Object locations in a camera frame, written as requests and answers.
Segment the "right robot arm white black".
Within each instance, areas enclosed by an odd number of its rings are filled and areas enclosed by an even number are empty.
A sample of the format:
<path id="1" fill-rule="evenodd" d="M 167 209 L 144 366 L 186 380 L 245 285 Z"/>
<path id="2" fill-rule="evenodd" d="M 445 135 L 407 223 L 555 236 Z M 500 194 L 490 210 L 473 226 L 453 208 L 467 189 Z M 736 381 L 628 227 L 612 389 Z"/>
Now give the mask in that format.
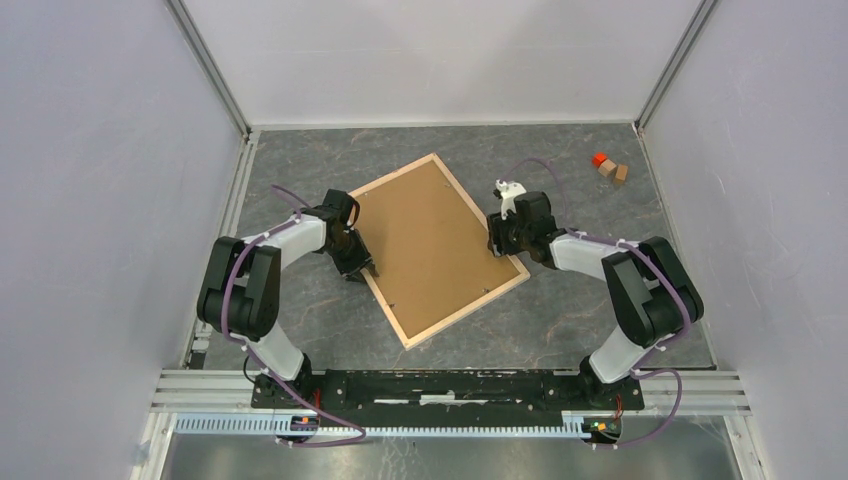
<path id="1" fill-rule="evenodd" d="M 577 392 L 591 408 L 612 401 L 650 352 L 663 349 L 700 320 L 704 303 L 669 241 L 608 239 L 560 228 L 549 197 L 517 182 L 499 182 L 498 212 L 488 215 L 488 248 L 496 257 L 528 254 L 549 269 L 605 282 L 617 325 L 580 364 Z"/>

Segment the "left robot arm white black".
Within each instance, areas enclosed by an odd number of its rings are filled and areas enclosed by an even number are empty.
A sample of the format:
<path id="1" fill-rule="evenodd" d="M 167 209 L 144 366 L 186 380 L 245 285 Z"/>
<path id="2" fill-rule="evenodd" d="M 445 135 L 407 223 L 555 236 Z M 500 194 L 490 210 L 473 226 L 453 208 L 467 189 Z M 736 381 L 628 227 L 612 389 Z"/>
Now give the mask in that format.
<path id="1" fill-rule="evenodd" d="M 222 236 L 211 249 L 196 303 L 200 321 L 242 347 L 290 407 L 313 397 L 311 362 L 278 323 L 283 270 L 308 254 L 326 254 L 346 281 L 363 282 L 376 265 L 355 224 L 361 206 L 330 189 L 321 204 L 295 200 L 291 217 L 262 233 Z"/>

